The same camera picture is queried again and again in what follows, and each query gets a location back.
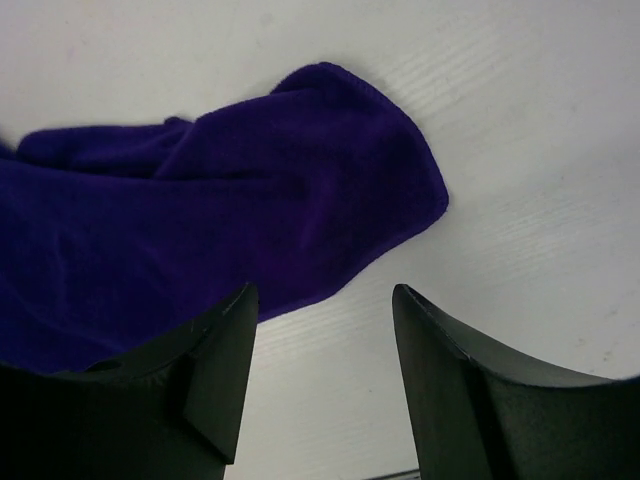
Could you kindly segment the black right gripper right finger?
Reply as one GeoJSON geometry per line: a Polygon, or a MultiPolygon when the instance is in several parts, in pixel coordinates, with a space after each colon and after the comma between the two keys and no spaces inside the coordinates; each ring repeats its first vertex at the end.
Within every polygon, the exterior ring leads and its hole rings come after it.
{"type": "Polygon", "coordinates": [[[405,284],[393,323],[424,479],[635,479],[639,381],[517,351],[405,284]]]}

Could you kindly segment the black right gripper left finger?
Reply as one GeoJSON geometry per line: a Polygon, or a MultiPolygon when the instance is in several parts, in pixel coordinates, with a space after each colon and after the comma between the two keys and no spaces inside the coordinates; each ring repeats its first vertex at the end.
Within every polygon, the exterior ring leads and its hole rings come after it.
{"type": "Polygon", "coordinates": [[[5,479],[220,479],[234,462],[259,308],[245,285],[80,372],[1,369],[5,479]]]}

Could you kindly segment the purple towel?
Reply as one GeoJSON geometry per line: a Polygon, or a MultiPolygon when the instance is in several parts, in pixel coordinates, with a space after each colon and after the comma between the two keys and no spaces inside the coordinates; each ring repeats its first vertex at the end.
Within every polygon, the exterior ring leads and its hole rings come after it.
{"type": "Polygon", "coordinates": [[[331,63],[195,120],[40,130],[1,151],[1,360],[82,371],[254,284],[322,301],[449,196],[415,123],[331,63]]]}

